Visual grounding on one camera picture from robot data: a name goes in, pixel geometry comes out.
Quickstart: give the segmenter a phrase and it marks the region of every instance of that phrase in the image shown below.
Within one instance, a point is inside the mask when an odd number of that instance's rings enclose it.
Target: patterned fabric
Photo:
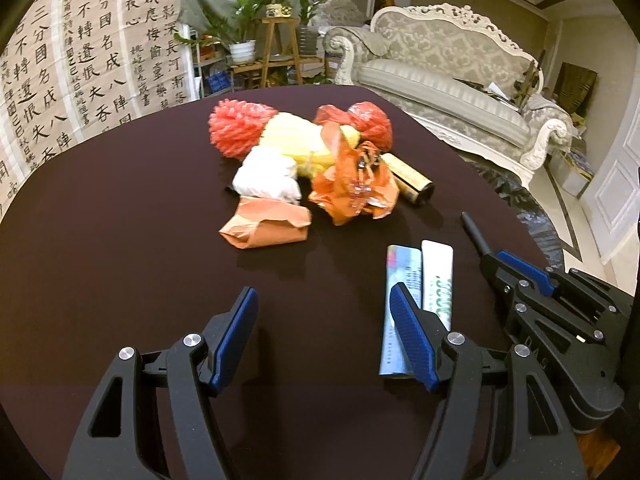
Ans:
[[[414,20],[386,12],[376,21],[376,32],[390,44],[386,58],[482,85],[493,81],[509,97],[530,63],[505,52],[481,32],[462,30],[444,20]]]
[[[357,72],[361,85],[423,103],[522,147],[529,126],[521,115],[455,79],[391,59],[375,59]]]
[[[55,156],[196,99],[177,17],[178,0],[33,2],[0,60],[0,218]]]
[[[538,132],[549,119],[560,119],[566,125],[569,133],[565,134],[559,130],[553,130],[549,143],[559,148],[571,146],[572,139],[576,135],[571,117],[558,105],[543,98],[542,95],[533,94],[529,98],[522,109],[522,116],[529,123],[532,132]]]
[[[383,38],[379,35],[374,34],[373,32],[369,32],[366,30],[359,30],[358,34],[354,33],[349,27],[336,27],[329,30],[324,37],[324,51],[328,54],[332,54],[334,56],[342,56],[344,52],[342,51],[342,47],[334,48],[331,45],[331,40],[335,36],[340,36],[342,38],[346,38],[353,45],[353,54],[354,54],[354,64],[353,69],[355,70],[357,67],[366,63],[367,61],[371,61],[372,59],[377,59],[379,56],[376,56],[372,53],[360,40],[361,36],[371,35],[371,42],[376,42],[377,44],[384,44]]]
[[[367,86],[365,86],[364,88],[369,88],[369,90],[375,92],[380,97],[385,98],[387,101],[395,104],[398,108],[404,110],[408,114],[417,115],[435,123],[442,124],[443,126],[451,128],[452,130],[456,130],[457,132],[471,139],[482,142],[485,146],[489,146],[497,152],[503,153],[513,160],[520,160],[520,157],[524,152],[524,150],[519,149],[518,147],[514,146],[510,142],[507,142],[506,140],[501,139],[500,137],[490,134],[480,128],[476,128],[472,124],[469,124],[466,121],[462,121],[456,117],[452,117],[444,112],[429,108],[425,104],[418,103],[411,99],[407,99],[389,92],[385,92],[378,88],[370,88]]]

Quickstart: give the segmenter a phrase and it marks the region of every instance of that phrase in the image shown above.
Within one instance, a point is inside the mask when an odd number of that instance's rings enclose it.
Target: metal screw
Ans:
[[[182,340],[186,346],[196,346],[200,341],[202,341],[200,334],[189,334]]]
[[[447,341],[452,345],[462,345],[462,343],[465,342],[465,337],[460,332],[449,332]]]
[[[520,357],[529,357],[531,354],[531,350],[526,345],[516,345],[514,350]]]
[[[125,346],[122,350],[118,352],[118,357],[123,361],[127,359],[131,359],[135,355],[136,351],[130,346]]]

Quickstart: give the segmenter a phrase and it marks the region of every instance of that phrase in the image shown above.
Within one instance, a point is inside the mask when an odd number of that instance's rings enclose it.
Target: orange plastic bag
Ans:
[[[348,112],[333,105],[319,107],[314,123],[324,125],[329,121],[353,126],[364,140],[370,140],[382,152],[388,152],[393,145],[391,121],[380,108],[368,101],[351,105]]]
[[[322,128],[324,144],[335,158],[335,165],[313,179],[311,202],[325,209],[334,225],[346,224],[366,213],[383,218],[398,201],[398,186],[380,151],[366,140],[357,149],[350,148],[338,123]]]

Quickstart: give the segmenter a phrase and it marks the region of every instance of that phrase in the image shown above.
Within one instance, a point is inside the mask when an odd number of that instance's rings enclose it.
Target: orange paper bag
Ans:
[[[320,135],[335,166],[315,177],[309,200],[327,211],[334,225],[346,224],[362,213],[375,219],[391,213],[399,190],[391,170],[378,157],[380,150],[368,140],[354,150],[334,122],[326,123]]]
[[[220,234],[234,247],[249,249],[306,240],[311,212],[306,207],[241,196],[236,214]]]

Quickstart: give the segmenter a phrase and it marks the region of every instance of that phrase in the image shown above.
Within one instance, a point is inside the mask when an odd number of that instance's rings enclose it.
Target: sofa armrest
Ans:
[[[362,64],[386,54],[388,43],[380,34],[357,27],[335,27],[324,37],[324,50],[342,56],[335,82],[354,84],[354,71]]]
[[[531,132],[531,138],[520,158],[520,163],[531,171],[542,166],[549,144],[571,146],[574,125],[567,112],[540,94],[533,94],[522,107],[522,116]]]
[[[554,128],[550,133],[549,141],[556,146],[571,146],[575,136],[574,123],[570,115],[557,104],[545,99],[540,94],[533,94],[522,108],[522,116],[527,121],[532,136],[536,136],[542,127],[551,119],[556,119],[564,124],[564,128]]]

